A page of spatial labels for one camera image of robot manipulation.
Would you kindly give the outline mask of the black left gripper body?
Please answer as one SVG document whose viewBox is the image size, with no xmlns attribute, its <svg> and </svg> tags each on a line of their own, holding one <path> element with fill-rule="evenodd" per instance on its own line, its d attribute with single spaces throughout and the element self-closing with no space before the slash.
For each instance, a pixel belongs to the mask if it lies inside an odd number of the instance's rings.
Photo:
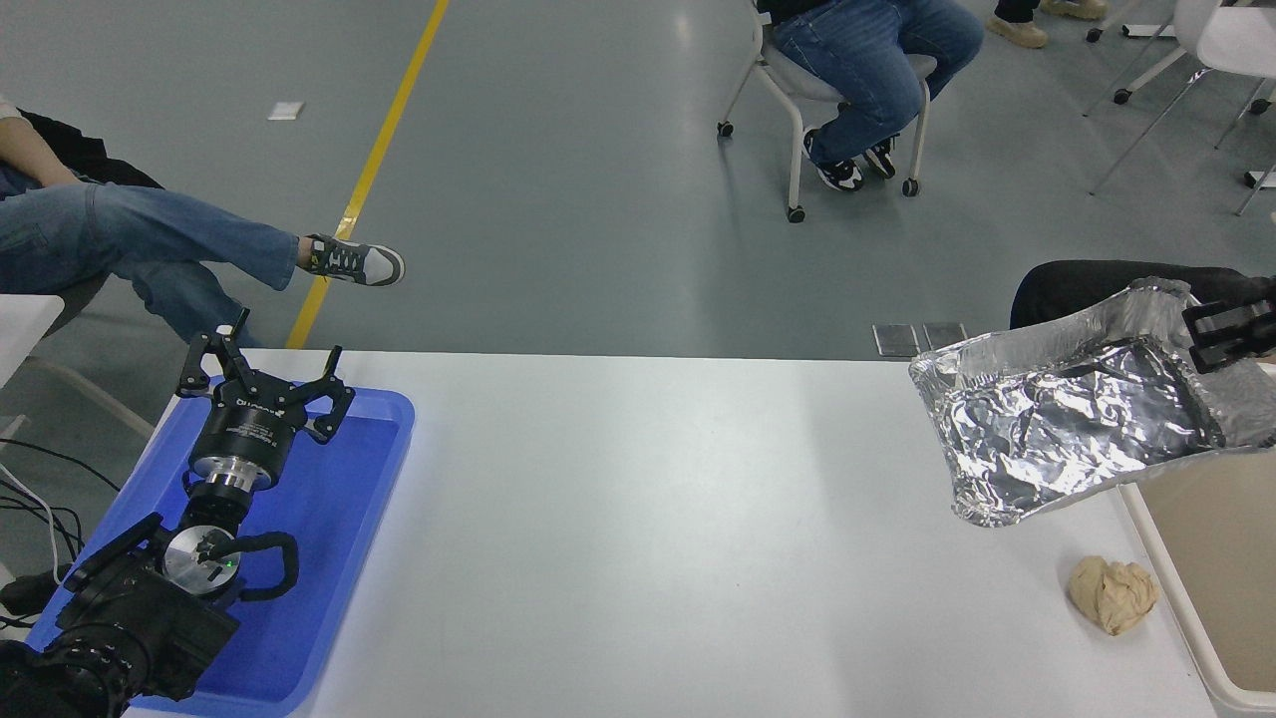
<svg viewBox="0 0 1276 718">
<path fill-rule="evenodd" d="M 209 400 L 211 412 L 191 448 L 193 471 L 211 474 L 231 460 L 246 460 L 260 474 L 283 472 L 296 434 L 308 422 L 306 409 L 217 392 Z"/>
</svg>

